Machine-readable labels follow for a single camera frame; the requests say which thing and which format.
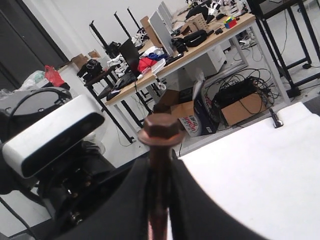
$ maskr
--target black case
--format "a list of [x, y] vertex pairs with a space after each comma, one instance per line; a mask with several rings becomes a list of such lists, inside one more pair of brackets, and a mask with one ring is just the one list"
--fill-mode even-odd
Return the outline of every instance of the black case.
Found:
[[185, 36], [184, 42], [188, 48], [193, 48], [203, 43], [207, 39], [207, 37], [208, 37], [207, 32], [202, 29], [202, 30], [193, 32], [188, 36]]

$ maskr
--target cable bundle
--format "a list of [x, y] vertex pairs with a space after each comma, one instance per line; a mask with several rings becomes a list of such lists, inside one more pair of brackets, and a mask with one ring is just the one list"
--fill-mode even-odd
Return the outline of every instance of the cable bundle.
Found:
[[[245, 76], [244, 74], [241, 74], [244, 71], [251, 71], [251, 73]], [[269, 73], [270, 77], [267, 80], [261, 78], [262, 71], [267, 71]], [[215, 84], [220, 84], [218, 92], [211, 100], [211, 117], [216, 122], [219, 121], [227, 126], [228, 124], [226, 123], [222, 109], [235, 102], [240, 102], [243, 108], [246, 109], [251, 115], [256, 115], [263, 112], [263, 110], [265, 110], [263, 106], [269, 109], [274, 105], [275, 100], [279, 97], [279, 94], [274, 93], [271, 89], [271, 87], [274, 87], [273, 83], [268, 85], [268, 81], [270, 79], [271, 73], [265, 68], [247, 68], [238, 71], [231, 76], [217, 79], [207, 88], [205, 94], [206, 97], [208, 97], [209, 89]], [[251, 112], [248, 110], [248, 108], [241, 101], [241, 99], [251, 94], [259, 95], [262, 100], [260, 109], [257, 112]]]

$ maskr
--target red bag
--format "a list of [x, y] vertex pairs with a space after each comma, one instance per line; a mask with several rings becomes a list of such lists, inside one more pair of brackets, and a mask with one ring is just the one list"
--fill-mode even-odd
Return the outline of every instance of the red bag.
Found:
[[61, 78], [59, 72], [55, 70], [52, 66], [45, 65], [44, 69], [44, 77], [48, 79], [48, 81], [52, 83], [53, 86], [60, 87], [65, 83], [65, 81], [63, 81], [63, 79]]
[[139, 61], [138, 71], [140, 73], [143, 73], [144, 70], [146, 70], [147, 68], [151, 68], [156, 63], [157, 63], [156, 60], [152, 60], [148, 57], [144, 57], [144, 58], [140, 59], [140, 61]]

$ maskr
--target rubik's cube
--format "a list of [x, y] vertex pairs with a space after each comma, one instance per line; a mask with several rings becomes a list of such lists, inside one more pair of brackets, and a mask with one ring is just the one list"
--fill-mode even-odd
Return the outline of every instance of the rubik's cube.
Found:
[[237, 20], [233, 16], [230, 16], [223, 23], [225, 28], [230, 29], [237, 24]]

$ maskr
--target computer monitor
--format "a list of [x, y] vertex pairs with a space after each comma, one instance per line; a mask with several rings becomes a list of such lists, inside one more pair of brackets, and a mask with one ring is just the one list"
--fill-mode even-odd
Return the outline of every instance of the computer monitor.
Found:
[[165, 49], [166, 53], [170, 56], [173, 56], [174, 54], [174, 46], [172, 44], [172, 37], [166, 27], [166, 25], [163, 23], [159, 13], [155, 11], [152, 16], [149, 18], [149, 23], [154, 30], [156, 36], [160, 40], [163, 48]]
[[164, 24], [166, 25], [166, 28], [168, 29], [168, 31], [172, 32], [173, 24], [172, 24], [172, 21], [171, 21], [170, 17], [168, 16], [164, 6], [162, 6], [160, 4], [160, 6], [158, 7], [157, 11], [158, 11], [160, 17], [162, 18]]
[[131, 72], [137, 78], [141, 74], [138, 71], [140, 55], [130, 38], [119, 47], [119, 51], [128, 64]]
[[161, 2], [161, 5], [162, 5], [162, 7], [164, 8], [166, 14], [167, 14], [167, 15], [169, 16], [169, 18], [172, 20], [172, 19], [173, 19], [172, 14], [171, 14], [171, 12], [169, 11], [169, 8], [168, 8], [167, 5], [165, 4], [165, 2], [162, 1], [162, 2]]

